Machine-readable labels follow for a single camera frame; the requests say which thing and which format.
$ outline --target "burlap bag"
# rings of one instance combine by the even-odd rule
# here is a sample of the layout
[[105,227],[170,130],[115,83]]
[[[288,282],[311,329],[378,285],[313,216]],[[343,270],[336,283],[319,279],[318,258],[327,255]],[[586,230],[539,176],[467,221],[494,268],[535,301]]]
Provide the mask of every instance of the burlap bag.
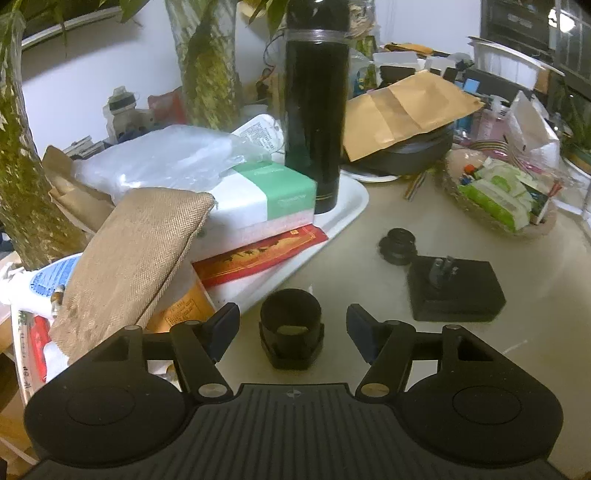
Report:
[[126,325],[146,326],[213,205],[208,193],[127,193],[76,264],[51,327],[70,363]]

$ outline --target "brown paper envelope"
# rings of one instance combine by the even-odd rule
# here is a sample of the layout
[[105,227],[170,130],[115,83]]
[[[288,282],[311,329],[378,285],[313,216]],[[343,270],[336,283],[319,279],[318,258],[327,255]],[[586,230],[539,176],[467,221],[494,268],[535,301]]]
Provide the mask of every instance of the brown paper envelope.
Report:
[[347,102],[343,145],[355,161],[477,111],[482,103],[427,71]]
[[[426,75],[435,77],[429,72],[426,72]],[[424,74],[419,72],[388,87],[402,108],[422,131],[445,121],[446,112],[453,109],[448,97],[442,94],[437,85],[431,82],[428,77],[426,78]]]
[[51,184],[51,199],[66,218],[79,229],[94,234],[115,206],[111,196],[84,185],[72,177],[72,159],[49,146],[41,162]]
[[390,141],[382,148],[394,145],[415,135],[421,127],[404,109],[398,98],[387,88],[372,92],[376,108],[388,125]]
[[386,120],[370,95],[360,95],[347,102],[343,144],[351,161],[392,145],[393,140]]

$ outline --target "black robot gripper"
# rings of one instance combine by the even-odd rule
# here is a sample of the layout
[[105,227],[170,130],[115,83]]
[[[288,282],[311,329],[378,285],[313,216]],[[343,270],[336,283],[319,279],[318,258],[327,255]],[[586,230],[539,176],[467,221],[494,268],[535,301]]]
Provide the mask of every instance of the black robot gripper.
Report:
[[[25,427],[40,462],[24,478],[565,478],[547,462],[558,400],[460,326],[420,333],[353,304],[347,332],[370,364],[354,394],[338,383],[234,394],[215,363],[239,321],[227,304],[169,333],[116,332],[31,398]],[[337,365],[328,353],[322,361]],[[174,361],[181,391],[147,360]],[[437,373],[407,389],[421,360],[437,360]]]

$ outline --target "small bottle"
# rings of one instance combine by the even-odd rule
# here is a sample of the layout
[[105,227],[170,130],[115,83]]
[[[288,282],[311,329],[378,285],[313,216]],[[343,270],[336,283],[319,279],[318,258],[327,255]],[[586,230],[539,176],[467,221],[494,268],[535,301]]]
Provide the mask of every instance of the small bottle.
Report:
[[484,109],[480,118],[480,124],[478,126],[478,140],[499,140],[496,137],[496,123],[501,118],[501,110],[503,104],[501,98],[493,96],[491,102],[491,108]]
[[137,109],[135,94],[128,92],[124,86],[113,90],[103,114],[107,119],[109,140],[113,144],[140,137],[154,126],[152,111]]

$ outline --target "tissue box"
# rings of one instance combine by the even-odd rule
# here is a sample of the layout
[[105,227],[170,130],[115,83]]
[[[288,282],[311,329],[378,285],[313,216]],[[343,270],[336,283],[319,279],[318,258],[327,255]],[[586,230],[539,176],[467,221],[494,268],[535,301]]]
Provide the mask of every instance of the tissue box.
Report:
[[272,161],[228,170],[189,253],[196,262],[312,223],[316,182]]

